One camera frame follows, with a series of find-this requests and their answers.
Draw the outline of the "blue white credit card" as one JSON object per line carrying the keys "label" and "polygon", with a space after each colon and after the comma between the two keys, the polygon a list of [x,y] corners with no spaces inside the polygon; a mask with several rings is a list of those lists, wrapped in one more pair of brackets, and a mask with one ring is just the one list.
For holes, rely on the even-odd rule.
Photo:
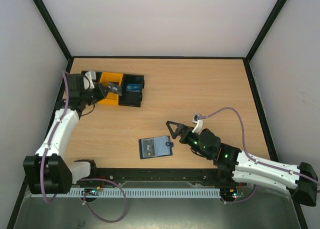
{"label": "blue white credit card", "polygon": [[128,83],[126,85],[127,92],[140,92],[141,91],[141,84],[138,83]]}

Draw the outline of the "blue card holder wallet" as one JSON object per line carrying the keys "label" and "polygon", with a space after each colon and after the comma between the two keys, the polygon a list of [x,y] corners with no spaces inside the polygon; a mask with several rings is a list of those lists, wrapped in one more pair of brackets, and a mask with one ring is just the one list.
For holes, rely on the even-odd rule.
{"label": "blue card holder wallet", "polygon": [[155,157],[151,157],[151,158],[159,158],[159,157],[166,157],[166,156],[173,155],[174,143],[171,142],[171,139],[168,135],[150,137],[146,139],[153,139],[154,141]]}

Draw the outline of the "black VIP credit card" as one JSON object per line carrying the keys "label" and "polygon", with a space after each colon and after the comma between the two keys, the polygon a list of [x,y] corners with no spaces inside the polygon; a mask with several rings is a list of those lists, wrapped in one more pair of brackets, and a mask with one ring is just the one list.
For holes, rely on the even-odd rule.
{"label": "black VIP credit card", "polygon": [[114,82],[109,82],[107,84],[107,91],[108,91],[108,93],[122,96],[122,86],[119,84],[116,84]]}

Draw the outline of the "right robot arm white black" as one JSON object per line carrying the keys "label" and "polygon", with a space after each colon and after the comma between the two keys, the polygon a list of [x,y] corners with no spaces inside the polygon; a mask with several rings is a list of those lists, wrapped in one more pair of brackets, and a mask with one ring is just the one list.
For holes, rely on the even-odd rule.
{"label": "right robot arm white black", "polygon": [[309,163],[286,164],[255,156],[222,143],[207,128],[200,130],[173,121],[167,121],[166,126],[173,139],[179,138],[194,154],[213,162],[222,184],[253,184],[289,195],[301,205],[316,206],[319,180]]}

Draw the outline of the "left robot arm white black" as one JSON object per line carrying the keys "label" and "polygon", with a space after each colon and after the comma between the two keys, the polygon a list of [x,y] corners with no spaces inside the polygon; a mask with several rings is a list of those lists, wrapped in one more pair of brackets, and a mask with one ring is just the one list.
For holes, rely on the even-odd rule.
{"label": "left robot arm white black", "polygon": [[90,177],[96,167],[90,159],[67,165],[65,152],[86,107],[104,100],[110,89],[99,82],[96,71],[62,75],[65,91],[55,104],[53,123],[35,155],[23,161],[28,187],[34,195],[66,194],[73,184]]}

